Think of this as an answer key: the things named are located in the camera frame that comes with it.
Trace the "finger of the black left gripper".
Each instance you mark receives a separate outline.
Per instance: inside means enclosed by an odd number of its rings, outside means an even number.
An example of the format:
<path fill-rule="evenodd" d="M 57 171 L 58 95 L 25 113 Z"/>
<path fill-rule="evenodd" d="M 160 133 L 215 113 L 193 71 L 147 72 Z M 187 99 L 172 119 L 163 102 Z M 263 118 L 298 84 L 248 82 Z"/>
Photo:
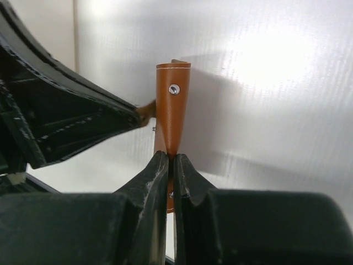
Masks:
<path fill-rule="evenodd" d="M 56 164 L 138 127 L 135 107 L 55 60 L 1 2 L 1 168 Z"/>

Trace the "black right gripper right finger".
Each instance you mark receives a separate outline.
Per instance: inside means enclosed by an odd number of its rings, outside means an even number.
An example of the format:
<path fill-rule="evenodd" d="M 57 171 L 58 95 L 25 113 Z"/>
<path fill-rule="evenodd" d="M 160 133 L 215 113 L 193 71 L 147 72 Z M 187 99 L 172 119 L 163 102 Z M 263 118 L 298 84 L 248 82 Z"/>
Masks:
<path fill-rule="evenodd" d="M 351 264 L 352 232 L 319 193 L 218 189 L 174 158 L 176 264 Z"/>

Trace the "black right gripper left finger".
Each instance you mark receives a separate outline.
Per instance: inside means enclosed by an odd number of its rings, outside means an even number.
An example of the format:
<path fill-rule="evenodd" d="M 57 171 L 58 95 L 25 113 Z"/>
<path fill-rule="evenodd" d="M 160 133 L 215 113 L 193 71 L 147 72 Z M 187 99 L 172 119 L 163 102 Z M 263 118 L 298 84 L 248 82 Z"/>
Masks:
<path fill-rule="evenodd" d="M 168 158 L 113 193 L 1 196 L 2 264 L 164 264 Z"/>

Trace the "brown leather card holder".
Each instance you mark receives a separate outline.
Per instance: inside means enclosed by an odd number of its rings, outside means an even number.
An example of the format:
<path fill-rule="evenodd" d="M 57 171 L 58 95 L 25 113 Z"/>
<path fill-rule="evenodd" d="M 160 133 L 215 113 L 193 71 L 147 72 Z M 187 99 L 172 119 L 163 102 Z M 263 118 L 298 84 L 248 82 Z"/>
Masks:
<path fill-rule="evenodd" d="M 141 126 L 156 119 L 154 151 L 168 156 L 167 213 L 174 212 L 173 174 L 174 157 L 178 154 L 184 128 L 184 119 L 189 95 L 191 63 L 172 59 L 156 66 L 156 98 L 136 112 Z"/>

